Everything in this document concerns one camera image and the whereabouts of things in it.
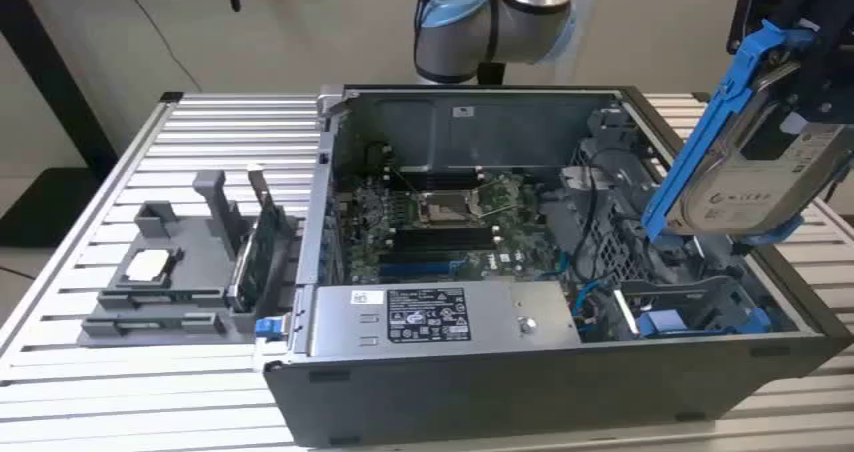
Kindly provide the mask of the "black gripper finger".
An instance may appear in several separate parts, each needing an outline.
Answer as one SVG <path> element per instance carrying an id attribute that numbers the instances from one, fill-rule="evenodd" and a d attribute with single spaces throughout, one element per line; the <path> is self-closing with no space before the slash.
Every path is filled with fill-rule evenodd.
<path id="1" fill-rule="evenodd" d="M 750 34 L 751 7 L 753 0 L 735 1 L 733 20 L 726 41 L 726 52 L 730 55 L 734 55 L 737 53 L 745 37 Z"/>
<path id="2" fill-rule="evenodd" d="M 822 30 L 802 56 L 797 111 L 809 122 L 853 121 L 853 27 Z"/>

